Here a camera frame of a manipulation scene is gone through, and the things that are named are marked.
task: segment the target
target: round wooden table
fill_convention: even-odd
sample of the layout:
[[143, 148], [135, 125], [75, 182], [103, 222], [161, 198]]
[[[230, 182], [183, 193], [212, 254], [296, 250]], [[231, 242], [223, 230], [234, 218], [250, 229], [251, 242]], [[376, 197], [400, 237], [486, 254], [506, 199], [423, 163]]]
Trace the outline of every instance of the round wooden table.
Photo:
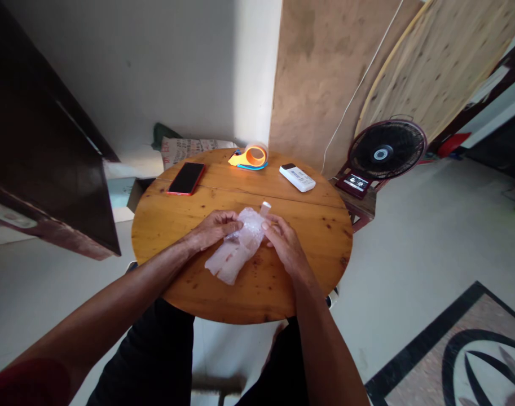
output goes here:
[[[268, 166], [251, 171], [231, 166], [234, 149], [216, 149], [187, 159], [206, 165], [193, 196], [169, 195], [182, 163], [163, 172], [140, 199], [131, 240], [139, 264], [196, 227], [212, 210], [245, 207], [259, 211], [263, 201], [270, 213], [284, 217], [297, 231], [308, 261], [325, 297], [338, 284], [351, 254], [353, 230], [349, 212], [338, 193], [311, 167], [271, 152]], [[280, 165], [294, 163], [316, 181], [301, 193], [279, 173]], [[291, 281], [274, 248], [261, 244], [236, 279], [226, 285], [204, 264], [221, 241], [193, 257], [164, 293], [173, 306], [203, 319], [233, 324], [281, 320], [295, 314]]]

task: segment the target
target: plastic bag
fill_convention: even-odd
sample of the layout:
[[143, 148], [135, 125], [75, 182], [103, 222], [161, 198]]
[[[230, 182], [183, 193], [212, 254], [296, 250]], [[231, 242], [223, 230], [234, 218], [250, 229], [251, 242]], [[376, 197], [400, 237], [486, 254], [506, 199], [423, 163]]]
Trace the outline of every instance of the plastic bag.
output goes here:
[[238, 221], [244, 226], [223, 239], [223, 244], [205, 262], [205, 268], [209, 269], [212, 275], [228, 285], [234, 285], [239, 271], [246, 261], [253, 257], [263, 241], [264, 233], [261, 230], [261, 223], [270, 205], [263, 202], [261, 214], [252, 208], [245, 208], [239, 214]]

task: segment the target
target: remote control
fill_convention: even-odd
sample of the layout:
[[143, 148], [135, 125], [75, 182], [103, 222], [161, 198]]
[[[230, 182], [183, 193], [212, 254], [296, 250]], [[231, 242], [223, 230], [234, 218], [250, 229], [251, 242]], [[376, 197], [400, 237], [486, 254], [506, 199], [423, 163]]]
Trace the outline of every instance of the remote control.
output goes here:
[[282, 165], [280, 173], [301, 192], [307, 192], [315, 187], [315, 180], [297, 168], [295, 164]]

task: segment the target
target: human hand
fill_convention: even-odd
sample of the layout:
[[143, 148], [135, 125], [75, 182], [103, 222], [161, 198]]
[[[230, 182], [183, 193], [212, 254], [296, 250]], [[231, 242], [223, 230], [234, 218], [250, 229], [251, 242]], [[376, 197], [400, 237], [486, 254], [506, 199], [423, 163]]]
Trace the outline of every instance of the human hand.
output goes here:
[[236, 221], [238, 215], [232, 210], [214, 210], [183, 240], [197, 251], [204, 251], [211, 245], [240, 230], [243, 224]]
[[267, 219], [277, 223], [263, 222], [261, 224], [261, 228], [269, 240], [267, 245], [274, 246], [287, 273], [291, 277], [308, 272], [313, 275], [295, 230], [280, 216], [269, 214]]

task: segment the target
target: black fan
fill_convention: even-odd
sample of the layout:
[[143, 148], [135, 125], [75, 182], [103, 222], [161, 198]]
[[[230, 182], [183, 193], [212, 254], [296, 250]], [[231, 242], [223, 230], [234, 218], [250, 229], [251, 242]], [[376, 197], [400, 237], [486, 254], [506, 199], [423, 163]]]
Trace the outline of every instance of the black fan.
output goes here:
[[351, 168], [336, 186], [362, 199], [371, 181], [392, 179], [413, 168], [426, 150], [423, 130], [412, 121], [381, 121], [363, 130], [347, 154]]

